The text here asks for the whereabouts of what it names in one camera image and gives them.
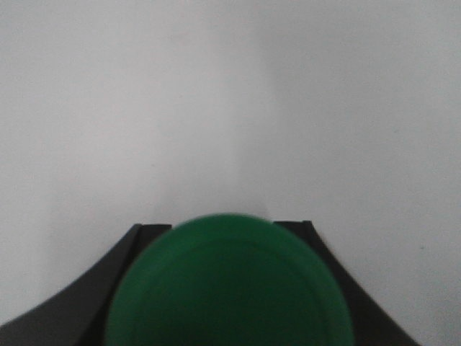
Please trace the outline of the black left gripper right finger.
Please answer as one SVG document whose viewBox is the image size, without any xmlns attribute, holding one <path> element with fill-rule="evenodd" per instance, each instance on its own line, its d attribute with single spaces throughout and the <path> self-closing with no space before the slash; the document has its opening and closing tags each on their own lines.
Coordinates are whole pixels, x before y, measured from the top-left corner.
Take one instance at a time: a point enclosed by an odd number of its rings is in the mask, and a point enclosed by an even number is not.
<svg viewBox="0 0 461 346">
<path fill-rule="evenodd" d="M 355 345 L 418 345 L 349 274 L 311 221 L 277 221 L 276 224 L 302 239 L 331 271 L 349 308 Z"/>
</svg>

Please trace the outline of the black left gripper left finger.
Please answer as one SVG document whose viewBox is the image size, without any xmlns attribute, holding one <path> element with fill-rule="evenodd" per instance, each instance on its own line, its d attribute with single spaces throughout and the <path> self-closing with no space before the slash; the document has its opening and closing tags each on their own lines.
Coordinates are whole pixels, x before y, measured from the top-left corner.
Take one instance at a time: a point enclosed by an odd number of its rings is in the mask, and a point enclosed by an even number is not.
<svg viewBox="0 0 461 346">
<path fill-rule="evenodd" d="M 101 345 L 108 307 L 125 272 L 168 224 L 135 224 L 90 269 L 1 326 L 2 345 Z"/>
</svg>

